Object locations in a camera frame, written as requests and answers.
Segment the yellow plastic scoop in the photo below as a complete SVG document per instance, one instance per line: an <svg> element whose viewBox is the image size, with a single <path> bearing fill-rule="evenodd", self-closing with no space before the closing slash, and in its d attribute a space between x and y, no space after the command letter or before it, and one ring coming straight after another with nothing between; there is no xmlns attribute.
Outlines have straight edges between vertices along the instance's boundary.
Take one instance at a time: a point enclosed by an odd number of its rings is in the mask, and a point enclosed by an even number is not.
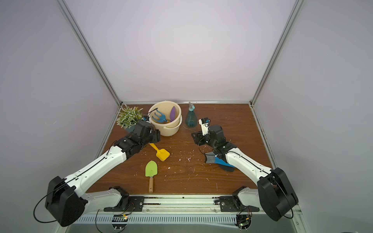
<svg viewBox="0 0 373 233"><path fill-rule="evenodd" d="M169 158L170 153L166 149L159 149L154 143L149 144L153 149L156 150L156 157L164 162L166 159Z"/></svg>

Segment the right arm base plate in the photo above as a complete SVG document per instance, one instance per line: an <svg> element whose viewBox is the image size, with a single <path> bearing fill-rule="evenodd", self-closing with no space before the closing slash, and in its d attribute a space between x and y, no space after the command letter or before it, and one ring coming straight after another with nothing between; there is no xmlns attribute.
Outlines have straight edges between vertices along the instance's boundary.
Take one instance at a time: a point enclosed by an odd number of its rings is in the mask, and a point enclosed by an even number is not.
<svg viewBox="0 0 373 233"><path fill-rule="evenodd" d="M214 203L220 207L221 212L259 212L260 209L255 206L244 206L237 197L233 196L220 196Z"/></svg>

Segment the teal spray bottle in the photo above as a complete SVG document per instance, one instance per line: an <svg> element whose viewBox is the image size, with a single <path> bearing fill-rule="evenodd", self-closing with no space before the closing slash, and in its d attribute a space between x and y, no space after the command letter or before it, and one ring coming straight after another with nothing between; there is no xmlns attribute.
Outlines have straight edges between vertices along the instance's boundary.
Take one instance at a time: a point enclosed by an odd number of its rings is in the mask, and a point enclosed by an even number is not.
<svg viewBox="0 0 373 233"><path fill-rule="evenodd" d="M198 122L197 116L194 112L195 106L191 102L189 102L188 104L189 104L189 107L188 107L188 114L186 116L186 126L188 126L189 128L194 128L196 127L197 122Z"/></svg>

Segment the purple trowel pink handle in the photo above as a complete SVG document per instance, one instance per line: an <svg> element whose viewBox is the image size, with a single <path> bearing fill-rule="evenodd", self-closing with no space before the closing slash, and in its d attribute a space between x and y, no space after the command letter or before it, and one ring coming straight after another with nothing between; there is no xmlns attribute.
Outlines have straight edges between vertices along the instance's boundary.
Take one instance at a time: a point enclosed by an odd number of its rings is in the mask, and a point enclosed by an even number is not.
<svg viewBox="0 0 373 233"><path fill-rule="evenodd" d="M173 122L176 119L176 107L173 106L170 112L170 122Z"/></svg>

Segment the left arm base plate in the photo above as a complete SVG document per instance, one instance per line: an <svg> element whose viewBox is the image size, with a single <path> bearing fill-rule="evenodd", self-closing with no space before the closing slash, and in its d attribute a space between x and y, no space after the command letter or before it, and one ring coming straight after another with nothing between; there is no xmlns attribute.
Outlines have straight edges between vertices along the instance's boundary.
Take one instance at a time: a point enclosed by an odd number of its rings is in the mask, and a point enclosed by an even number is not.
<svg viewBox="0 0 373 233"><path fill-rule="evenodd" d="M128 196L122 198L115 207L104 208L105 212L142 212L144 196Z"/></svg>

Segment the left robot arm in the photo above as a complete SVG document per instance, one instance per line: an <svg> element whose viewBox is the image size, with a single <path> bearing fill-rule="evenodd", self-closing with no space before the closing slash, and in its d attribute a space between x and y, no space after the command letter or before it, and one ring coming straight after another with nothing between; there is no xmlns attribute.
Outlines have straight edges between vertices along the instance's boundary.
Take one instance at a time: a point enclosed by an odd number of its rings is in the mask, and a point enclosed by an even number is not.
<svg viewBox="0 0 373 233"><path fill-rule="evenodd" d="M93 211L125 211L130 204L129 193L123 188L115 186L93 193L88 190L117 165L160 140L160 131L150 122L138 122L132 132L115 141L108 151L84 168L65 178L53 178L48 185L45 208L62 227Z"/></svg>

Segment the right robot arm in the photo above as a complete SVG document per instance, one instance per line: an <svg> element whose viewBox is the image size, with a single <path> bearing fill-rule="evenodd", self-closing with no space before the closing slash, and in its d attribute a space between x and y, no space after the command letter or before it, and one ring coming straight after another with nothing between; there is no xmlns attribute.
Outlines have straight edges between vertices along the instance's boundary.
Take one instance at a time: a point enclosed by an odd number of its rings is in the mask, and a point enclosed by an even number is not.
<svg viewBox="0 0 373 233"><path fill-rule="evenodd" d="M282 169L271 169L244 154L236 145L226 141L221 126L206 128L203 125L202 129L191 134L194 143L210 146L216 158L250 178L257 185L260 206L269 218L278 221L298 204L298 197Z"/></svg>

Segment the green trowel wooden handle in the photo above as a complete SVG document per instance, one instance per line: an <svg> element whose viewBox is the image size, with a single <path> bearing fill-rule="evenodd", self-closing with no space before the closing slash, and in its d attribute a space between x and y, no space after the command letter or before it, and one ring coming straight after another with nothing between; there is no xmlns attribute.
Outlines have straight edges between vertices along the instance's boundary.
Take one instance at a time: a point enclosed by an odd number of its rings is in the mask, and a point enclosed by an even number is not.
<svg viewBox="0 0 373 233"><path fill-rule="evenodd" d="M150 161L145 168L145 176L149 177L149 193L153 193L154 176L157 175L157 163Z"/></svg>

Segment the blue fork yellow handle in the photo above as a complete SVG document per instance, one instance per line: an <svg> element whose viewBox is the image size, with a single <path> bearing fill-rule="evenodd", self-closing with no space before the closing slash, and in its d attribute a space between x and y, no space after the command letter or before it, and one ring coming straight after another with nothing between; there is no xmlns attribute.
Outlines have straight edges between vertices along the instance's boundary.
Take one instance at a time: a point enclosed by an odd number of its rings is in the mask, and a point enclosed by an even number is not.
<svg viewBox="0 0 373 233"><path fill-rule="evenodd" d="M154 116L152 116L152 120L159 124L166 124L170 122L169 120L167 120L166 116L158 109L155 109Z"/></svg>

